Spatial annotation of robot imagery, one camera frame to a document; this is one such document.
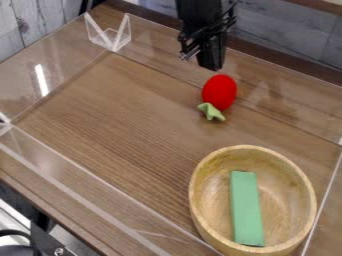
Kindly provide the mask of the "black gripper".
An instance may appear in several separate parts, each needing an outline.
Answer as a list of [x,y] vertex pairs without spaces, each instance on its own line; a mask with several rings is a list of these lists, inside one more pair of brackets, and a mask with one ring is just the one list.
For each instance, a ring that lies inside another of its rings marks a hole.
[[181,29],[180,59],[196,57],[200,67],[217,71],[225,54],[225,31],[236,22],[237,0],[175,0]]

